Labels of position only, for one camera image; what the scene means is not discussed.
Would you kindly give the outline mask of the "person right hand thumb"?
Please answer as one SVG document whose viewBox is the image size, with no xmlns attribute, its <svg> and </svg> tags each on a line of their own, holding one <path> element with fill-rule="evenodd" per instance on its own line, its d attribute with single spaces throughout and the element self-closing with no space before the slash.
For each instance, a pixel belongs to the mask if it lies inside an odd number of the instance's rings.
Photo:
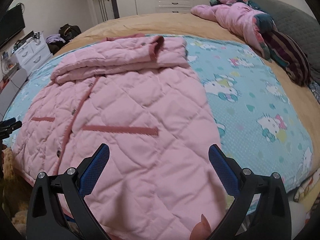
<svg viewBox="0 0 320 240">
<path fill-rule="evenodd" d="M 206 240 L 212 233 L 210 224 L 204 214 L 201 215 L 201 221 L 197 223 L 190 234 L 190 240 Z"/>
</svg>

